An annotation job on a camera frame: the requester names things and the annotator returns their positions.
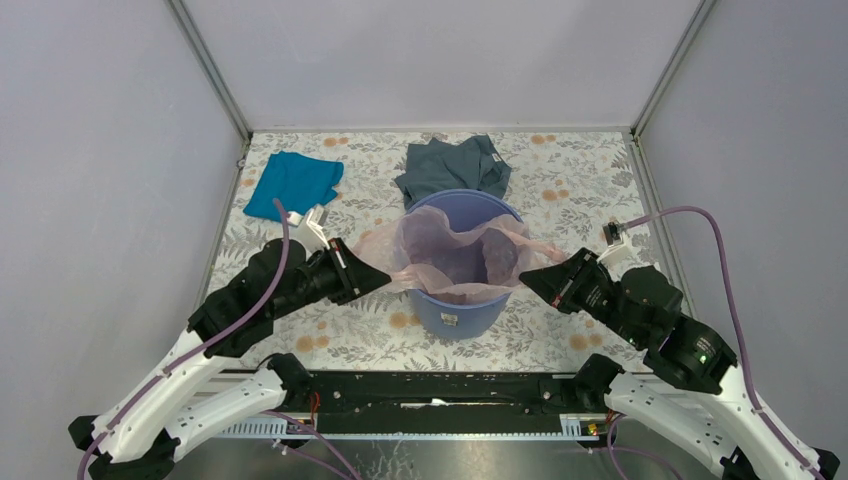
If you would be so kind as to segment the blue plastic trash bin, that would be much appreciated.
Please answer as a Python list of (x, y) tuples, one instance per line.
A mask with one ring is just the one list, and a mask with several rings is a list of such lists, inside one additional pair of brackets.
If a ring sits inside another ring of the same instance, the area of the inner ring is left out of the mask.
[[(503, 214), (511, 214), (522, 221), (519, 214), (501, 199), (470, 189), (434, 193), (418, 201), (406, 214), (424, 206), (446, 212), (450, 226), (461, 232), (470, 230), (473, 221), (485, 222)], [(410, 299), (414, 313), (427, 330), (448, 339), (470, 339), (482, 335), (494, 324), (509, 295), (468, 305), (446, 303), (419, 290), (411, 290)]]

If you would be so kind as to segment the pink plastic trash bag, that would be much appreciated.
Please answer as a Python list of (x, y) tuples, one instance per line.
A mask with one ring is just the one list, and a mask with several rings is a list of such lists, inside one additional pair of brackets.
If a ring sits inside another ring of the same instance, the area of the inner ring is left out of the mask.
[(419, 290), (453, 304), (480, 304), (520, 290), (519, 275), (557, 265), (566, 254), (534, 240), (511, 214), (473, 221), (461, 232), (441, 209), (420, 207), (376, 228), (352, 248), (391, 278), (390, 291)]

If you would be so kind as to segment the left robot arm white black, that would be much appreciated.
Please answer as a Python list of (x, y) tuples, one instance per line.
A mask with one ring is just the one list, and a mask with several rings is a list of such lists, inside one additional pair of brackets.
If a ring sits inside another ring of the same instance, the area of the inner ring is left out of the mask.
[(255, 413), (296, 411), (314, 398), (312, 376), (292, 354), (274, 354), (240, 386), (196, 406), (188, 400), (212, 377), (269, 337), (273, 324), (324, 299), (344, 305), (390, 276), (332, 239), (308, 254), (274, 239), (190, 316), (176, 343), (110, 411), (68, 427), (83, 452), (80, 479), (163, 479), (195, 446)]

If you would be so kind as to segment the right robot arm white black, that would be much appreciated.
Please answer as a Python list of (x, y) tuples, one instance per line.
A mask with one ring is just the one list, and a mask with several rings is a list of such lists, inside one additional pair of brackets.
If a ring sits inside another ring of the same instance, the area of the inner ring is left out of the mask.
[(618, 280), (598, 255), (582, 249), (565, 262), (526, 271), (520, 281), (562, 313), (585, 312), (643, 353), (666, 385), (706, 412), (701, 418), (627, 373), (592, 355), (578, 370), (575, 402), (604, 406), (651, 428), (721, 479), (831, 479), (840, 466), (831, 451), (794, 435), (761, 397), (749, 391), (743, 365), (711, 327), (681, 310), (682, 294), (652, 266)]

